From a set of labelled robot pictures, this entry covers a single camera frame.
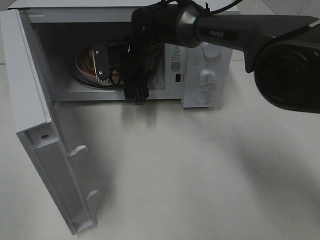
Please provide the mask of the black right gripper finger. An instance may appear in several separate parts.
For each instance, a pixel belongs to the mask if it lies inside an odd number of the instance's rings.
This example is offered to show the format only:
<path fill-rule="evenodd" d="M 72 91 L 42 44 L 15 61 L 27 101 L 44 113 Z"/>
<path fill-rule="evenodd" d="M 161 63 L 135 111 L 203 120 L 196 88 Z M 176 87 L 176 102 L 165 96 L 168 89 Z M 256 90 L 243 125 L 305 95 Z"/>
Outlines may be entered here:
<path fill-rule="evenodd" d="M 125 102 L 126 103 L 134 103 L 136 101 L 136 92 L 134 88 L 124 88 L 123 89 Z"/>
<path fill-rule="evenodd" d="M 149 97 L 149 89 L 147 87 L 137 88 L 135 92 L 135 105 L 144 105 Z"/>

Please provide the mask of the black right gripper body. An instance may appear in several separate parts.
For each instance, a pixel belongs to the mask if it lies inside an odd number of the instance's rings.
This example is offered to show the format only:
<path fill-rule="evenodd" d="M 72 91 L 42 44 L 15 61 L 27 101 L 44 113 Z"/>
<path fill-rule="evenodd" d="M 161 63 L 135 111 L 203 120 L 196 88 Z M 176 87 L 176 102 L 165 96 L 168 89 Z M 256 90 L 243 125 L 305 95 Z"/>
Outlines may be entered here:
<path fill-rule="evenodd" d="M 120 53 L 120 78 L 126 89 L 147 88 L 160 64 L 163 43 L 131 34 Z"/>

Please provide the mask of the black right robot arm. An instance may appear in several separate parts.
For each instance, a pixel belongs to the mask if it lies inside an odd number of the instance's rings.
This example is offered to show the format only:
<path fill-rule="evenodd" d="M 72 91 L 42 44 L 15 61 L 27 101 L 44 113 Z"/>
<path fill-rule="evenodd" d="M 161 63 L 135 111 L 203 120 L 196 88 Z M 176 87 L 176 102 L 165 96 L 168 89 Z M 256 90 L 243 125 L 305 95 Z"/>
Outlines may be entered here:
<path fill-rule="evenodd" d="M 149 97 L 148 79 L 164 44 L 209 43 L 241 51 L 260 94 L 288 111 L 320 111 L 320 20 L 303 15 L 226 14 L 192 0 L 162 0 L 137 8 L 120 57 L 128 102 Z"/>

